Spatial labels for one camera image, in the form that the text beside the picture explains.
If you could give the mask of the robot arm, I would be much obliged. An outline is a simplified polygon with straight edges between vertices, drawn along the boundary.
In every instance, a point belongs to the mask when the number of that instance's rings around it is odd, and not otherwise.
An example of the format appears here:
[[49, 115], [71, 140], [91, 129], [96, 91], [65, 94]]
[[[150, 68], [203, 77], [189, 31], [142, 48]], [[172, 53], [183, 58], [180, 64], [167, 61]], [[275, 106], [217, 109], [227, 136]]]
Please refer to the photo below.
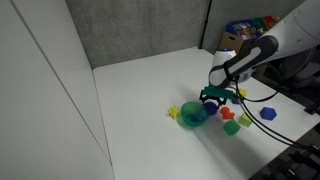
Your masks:
[[208, 84], [219, 90], [239, 82], [249, 69], [320, 44], [320, 0], [305, 0], [275, 26], [231, 59], [214, 58]]

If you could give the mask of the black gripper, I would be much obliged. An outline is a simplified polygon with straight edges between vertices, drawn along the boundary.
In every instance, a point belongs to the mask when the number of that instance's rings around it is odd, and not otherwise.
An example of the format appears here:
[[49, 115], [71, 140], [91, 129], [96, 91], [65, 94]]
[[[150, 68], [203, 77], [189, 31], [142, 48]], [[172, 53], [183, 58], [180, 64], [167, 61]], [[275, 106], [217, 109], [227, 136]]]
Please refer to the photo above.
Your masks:
[[218, 102], [218, 107], [225, 105], [227, 100], [233, 100], [235, 94], [231, 90], [221, 90], [213, 86], [206, 86], [201, 92], [199, 100], [202, 105], [211, 100], [216, 100]]

